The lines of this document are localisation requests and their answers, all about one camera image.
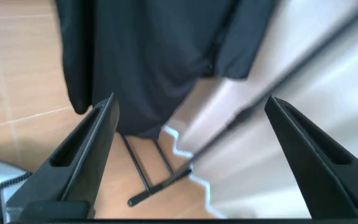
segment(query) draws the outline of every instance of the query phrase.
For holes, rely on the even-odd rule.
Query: white curtain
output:
[[[168,123],[177,148],[195,152],[263,89],[358,10],[354,0],[282,1],[248,80],[200,82]],[[275,96],[287,100],[358,157],[358,27]],[[211,205],[233,218],[309,217],[263,111],[194,164]]]

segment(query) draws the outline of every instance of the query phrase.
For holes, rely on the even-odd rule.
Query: black garment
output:
[[[121,134],[158,138],[202,74],[245,78],[274,0],[56,0],[79,114],[118,97]]]

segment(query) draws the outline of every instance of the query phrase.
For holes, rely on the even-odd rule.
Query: beige floor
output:
[[[36,170],[82,118],[68,101],[53,7],[48,1],[0,0],[0,160]],[[150,141],[129,141],[151,183],[168,177]],[[177,168],[183,159],[172,154],[173,139],[162,133],[159,141]],[[213,218],[204,209],[204,189],[188,179],[129,208],[128,198],[142,190],[117,134],[95,204],[97,217]]]

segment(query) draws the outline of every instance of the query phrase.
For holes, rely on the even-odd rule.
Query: tile floor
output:
[[[0,0],[0,160],[34,171],[83,116],[68,101],[60,65],[60,38],[49,1]],[[156,184],[168,177],[152,142],[129,138]],[[173,139],[159,139],[173,167]],[[204,209],[204,189],[183,179],[129,208],[142,181],[120,135],[112,150],[95,204],[99,218],[213,218]]]

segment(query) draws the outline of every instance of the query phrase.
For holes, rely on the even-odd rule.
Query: clothing rack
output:
[[[351,29],[353,29],[358,23],[358,12],[352,15],[347,21],[343,22],[341,25],[337,26],[336,29],[334,29],[329,35],[327,35],[322,41],[320,41],[318,44],[316,44],[316,47],[311,50],[302,60],[300,60],[295,66],[293,66],[289,71],[287,71],[286,74],[282,75],[281,79],[279,79],[276,83],[274,83],[271,87],[269,87],[267,90],[262,92],[253,102],[251,102],[246,108],[241,110],[237,116],[220,132],[218,133],[212,140],[207,142],[198,152],[194,154],[194,156],[187,160],[183,165],[180,166],[180,168],[176,172],[170,172],[171,176],[164,180],[163,182],[157,184],[156,186],[149,187],[147,185],[147,181],[145,181],[145,177],[139,167],[138,162],[136,161],[136,158],[133,156],[132,149],[129,147],[129,144],[125,138],[123,137],[123,140],[128,148],[129,153],[131,154],[132,160],[135,163],[135,166],[139,172],[140,177],[142,180],[144,180],[146,191],[133,196],[128,200],[128,205],[130,207],[136,205],[137,203],[145,200],[149,196],[157,193],[160,190],[165,189],[169,185],[173,184],[177,180],[187,176],[190,172],[190,166],[192,163],[197,161],[202,155],[206,154],[208,151],[210,151],[214,145],[216,145],[217,142],[219,142],[222,138],[226,137],[233,129],[238,127],[240,124],[244,124],[247,122],[251,116],[254,114],[254,112],[259,109],[264,103],[266,102],[266,99],[274,92],[282,88],[284,84],[288,83],[292,78],[298,76],[301,74],[301,71],[309,66],[311,63],[314,62],[316,58],[321,56],[322,54],[325,54],[327,50],[331,46],[333,46],[337,40],[343,37],[344,34],[349,32]],[[158,142],[154,140],[154,144],[156,145],[157,150],[160,149]],[[166,161],[165,156],[160,153],[162,159],[164,162]]]
[[[142,168],[139,165],[139,162],[136,159],[136,156],[135,156],[134,152],[132,151],[131,146],[129,145],[129,142],[128,142],[127,138],[124,135],[122,136],[122,140],[124,140],[125,147],[127,148],[128,152],[129,152],[129,155],[131,156],[131,159],[134,162],[136,170],[139,173],[139,176],[142,179],[142,182],[143,182],[144,187],[145,187],[145,190],[143,192],[131,197],[128,200],[128,206],[130,206],[130,207],[133,207],[133,206],[137,205],[141,201],[147,199],[148,197],[152,196],[153,194],[159,192],[160,190],[165,189],[166,187],[168,187],[169,185],[173,184],[177,180],[180,180],[180,179],[186,177],[188,174],[191,173],[191,169],[186,169],[184,172],[182,172],[180,175],[178,175],[178,177],[176,177],[172,183],[170,183],[168,185],[167,184],[164,185],[164,181],[163,181],[163,182],[161,182],[161,183],[159,183],[159,184],[157,184],[155,186],[150,186],[149,183],[147,182],[146,176],[144,175],[144,173],[142,171]],[[158,140],[153,139],[152,141],[153,141],[154,146],[157,149],[158,153],[160,154],[161,159],[163,160],[163,162],[165,164],[165,167],[167,168],[170,176],[172,177],[174,175],[174,172],[173,172],[173,170],[172,170],[167,158],[165,157],[165,155],[164,155],[164,153],[163,153],[163,151],[162,151],[162,149],[160,147],[160,144],[158,143]]]

